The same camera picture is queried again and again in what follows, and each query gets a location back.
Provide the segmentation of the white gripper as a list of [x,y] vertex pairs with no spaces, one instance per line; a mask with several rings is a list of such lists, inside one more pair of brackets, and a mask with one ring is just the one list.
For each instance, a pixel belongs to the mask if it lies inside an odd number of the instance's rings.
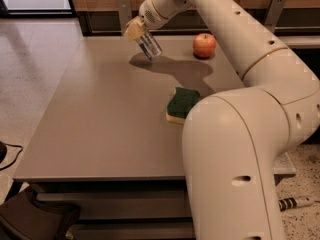
[[155,9],[151,0],[145,0],[139,8],[139,16],[133,18],[126,25],[124,37],[133,41],[140,38],[149,29],[160,29],[167,23]]

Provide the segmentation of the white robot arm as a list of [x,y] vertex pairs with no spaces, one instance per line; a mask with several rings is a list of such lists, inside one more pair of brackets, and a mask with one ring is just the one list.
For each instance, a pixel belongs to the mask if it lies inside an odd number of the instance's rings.
[[317,76],[233,0],[145,0],[125,32],[154,58],[150,30],[195,6],[244,86],[188,113],[182,154],[197,240],[286,240],[273,176],[277,156],[319,127]]

